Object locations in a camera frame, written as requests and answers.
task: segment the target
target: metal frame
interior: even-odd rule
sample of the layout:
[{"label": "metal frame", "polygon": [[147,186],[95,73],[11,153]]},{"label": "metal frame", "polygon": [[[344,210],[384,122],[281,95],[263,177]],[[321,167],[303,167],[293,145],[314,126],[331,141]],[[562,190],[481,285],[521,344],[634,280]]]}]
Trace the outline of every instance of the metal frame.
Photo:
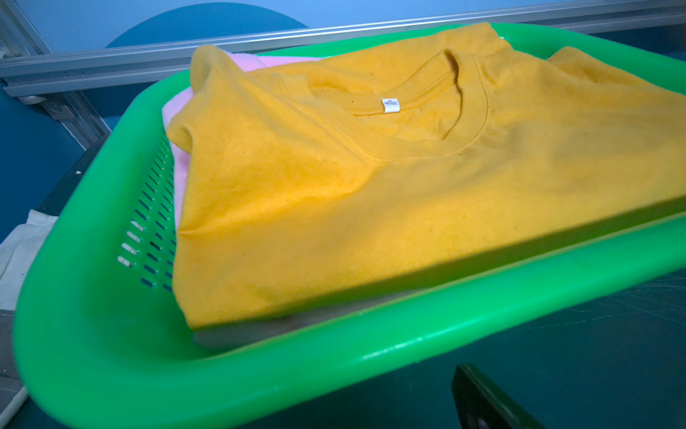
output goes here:
[{"label": "metal frame", "polygon": [[[52,55],[50,47],[14,0],[0,1],[0,47],[4,47],[4,56],[10,57],[0,62]],[[18,79],[7,77],[5,81],[8,86],[12,86]],[[83,92],[47,91],[41,95],[43,96],[10,96],[17,97],[24,104],[39,104],[54,120],[59,121],[84,149],[111,133],[110,127]]]},{"label": "metal frame", "polygon": [[588,0],[471,12],[426,19],[208,38],[0,60],[0,78],[12,97],[155,82],[188,68],[196,47],[259,52],[439,25],[482,21],[535,23],[582,33],[686,23],[686,0]]}]

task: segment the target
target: aluminum rail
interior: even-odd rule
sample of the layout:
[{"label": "aluminum rail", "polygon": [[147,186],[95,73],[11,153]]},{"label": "aluminum rail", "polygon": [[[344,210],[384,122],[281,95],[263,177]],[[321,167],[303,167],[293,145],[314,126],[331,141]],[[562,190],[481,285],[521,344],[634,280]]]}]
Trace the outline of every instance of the aluminum rail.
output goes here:
[{"label": "aluminum rail", "polygon": [[196,47],[260,52],[440,25],[533,23],[582,33],[686,23],[686,0],[587,0],[246,36],[206,38],[134,47],[46,54],[0,60],[0,78],[12,97],[155,82],[188,69]]}]

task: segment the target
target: dark surface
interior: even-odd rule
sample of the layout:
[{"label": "dark surface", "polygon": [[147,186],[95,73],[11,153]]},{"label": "dark surface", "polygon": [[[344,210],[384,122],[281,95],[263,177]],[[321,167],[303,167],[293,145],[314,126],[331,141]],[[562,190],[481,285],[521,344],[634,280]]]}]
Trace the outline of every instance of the dark surface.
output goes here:
[{"label": "dark surface", "polygon": [[[686,428],[686,270],[329,393],[244,429],[459,428],[473,363],[548,429]],[[64,428],[28,402],[12,429]]]},{"label": "dark surface", "polygon": [[22,387],[12,353],[14,312],[0,310],[0,410],[10,403]]},{"label": "dark surface", "polygon": [[655,52],[657,54],[679,56],[686,51],[686,24],[666,25],[663,27],[641,28],[593,34],[617,43],[623,43]]}]

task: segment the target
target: black object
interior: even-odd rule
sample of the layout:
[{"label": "black object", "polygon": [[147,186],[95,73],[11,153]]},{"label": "black object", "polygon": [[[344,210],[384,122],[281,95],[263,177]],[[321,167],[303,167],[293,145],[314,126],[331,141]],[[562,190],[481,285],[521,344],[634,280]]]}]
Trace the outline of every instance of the black object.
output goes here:
[{"label": "black object", "polygon": [[81,178],[86,173],[88,167],[91,166],[95,155],[100,152],[100,148],[107,140],[108,136],[102,137],[100,140],[92,144],[86,152],[71,166],[69,171],[60,179],[50,193],[45,197],[43,202],[36,208],[41,213],[50,216],[59,216],[67,205],[74,190],[81,182]]},{"label": "black object", "polygon": [[456,369],[453,399],[462,429],[545,429],[472,364]]}]

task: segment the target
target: folded t-shirt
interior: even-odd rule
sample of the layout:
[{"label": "folded t-shirt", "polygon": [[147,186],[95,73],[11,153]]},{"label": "folded t-shirt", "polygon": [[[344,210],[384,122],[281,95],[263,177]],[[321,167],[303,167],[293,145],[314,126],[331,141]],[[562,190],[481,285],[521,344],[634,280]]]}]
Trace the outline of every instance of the folded t-shirt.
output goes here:
[{"label": "folded t-shirt", "polygon": [[250,73],[201,47],[191,86],[167,134],[194,329],[440,284],[686,194],[685,96],[487,24]]},{"label": "folded t-shirt", "polygon": [[[289,64],[292,62],[317,61],[319,58],[312,57],[291,57],[291,56],[256,56],[252,54],[228,54],[232,60],[244,71],[252,71],[277,65]],[[193,89],[186,88],[175,95],[162,108],[162,120],[165,130],[174,115],[193,98]],[[186,180],[188,169],[191,163],[191,155],[180,149],[173,141],[169,142],[171,153],[174,158],[174,221],[178,226],[181,219],[183,207],[183,197],[186,190]],[[226,324],[211,329],[198,331],[193,339],[199,345],[209,349],[230,349],[242,345],[254,343],[271,336],[284,334],[295,329],[300,329],[329,320],[330,318],[341,316],[356,310],[369,308],[386,301],[397,298],[398,295],[390,295],[378,299],[345,303],[325,308],[319,308],[308,312],[301,312],[289,316],[272,318],[264,321],[253,321],[238,324]]]}]

